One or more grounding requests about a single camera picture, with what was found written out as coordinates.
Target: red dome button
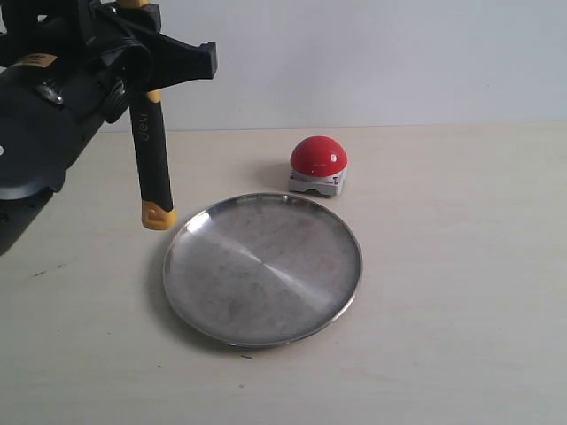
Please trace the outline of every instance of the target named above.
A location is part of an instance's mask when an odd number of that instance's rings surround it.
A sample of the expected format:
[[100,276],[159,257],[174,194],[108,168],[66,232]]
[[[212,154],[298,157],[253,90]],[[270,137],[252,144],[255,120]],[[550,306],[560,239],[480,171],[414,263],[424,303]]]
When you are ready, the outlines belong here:
[[291,155],[295,171],[313,177],[329,177],[346,168],[345,149],[330,137],[316,135],[297,145]]

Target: metal plate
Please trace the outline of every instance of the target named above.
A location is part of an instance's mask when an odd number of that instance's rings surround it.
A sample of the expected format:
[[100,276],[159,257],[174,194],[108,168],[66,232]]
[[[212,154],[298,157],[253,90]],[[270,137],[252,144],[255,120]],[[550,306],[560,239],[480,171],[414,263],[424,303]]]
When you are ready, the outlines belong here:
[[302,197],[254,194],[212,206],[177,234],[164,263],[175,312],[227,344],[300,340],[354,298],[361,252],[346,224]]

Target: white table surface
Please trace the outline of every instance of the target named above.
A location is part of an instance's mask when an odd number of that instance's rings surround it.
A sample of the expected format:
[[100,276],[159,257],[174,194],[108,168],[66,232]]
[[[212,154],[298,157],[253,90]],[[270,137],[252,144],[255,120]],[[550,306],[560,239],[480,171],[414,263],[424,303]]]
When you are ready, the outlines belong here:
[[100,135],[0,258],[0,423],[567,423],[567,123],[172,133],[181,219],[284,190],[314,134],[351,161],[320,200],[364,255],[345,316],[264,352],[189,331],[130,137]]

